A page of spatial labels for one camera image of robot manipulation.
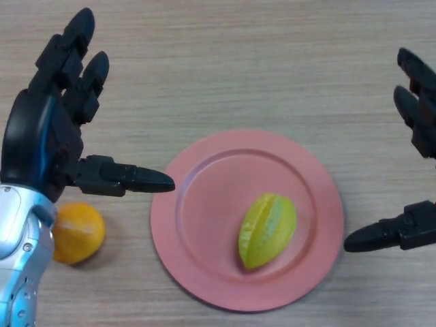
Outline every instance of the wooden table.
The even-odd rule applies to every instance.
[[[431,0],[2,0],[0,126],[49,37],[92,4],[90,54],[111,70],[85,155],[163,170],[192,142],[239,127],[285,134],[312,151],[343,197],[346,232],[431,199],[436,171],[410,144],[392,92],[405,46],[436,67]],[[261,315],[210,309],[161,267],[151,196],[84,196],[106,218],[101,253],[44,275],[38,326],[432,326],[435,248],[344,254],[294,305]]]

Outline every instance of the robotic fingertip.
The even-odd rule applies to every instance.
[[[406,48],[400,48],[398,51],[398,55],[396,56],[396,62],[398,63],[398,66],[401,66],[404,61],[408,60],[410,58],[411,52]]]
[[[97,53],[83,72],[83,78],[98,77],[102,84],[105,83],[109,74],[109,58],[104,51]]]
[[[419,118],[416,110],[418,100],[404,87],[397,86],[394,90],[394,103],[405,124],[414,128],[414,124]]]
[[[94,35],[95,19],[94,13],[89,8],[80,10],[69,22],[64,30],[64,34],[69,31],[79,32],[86,43],[89,44]]]

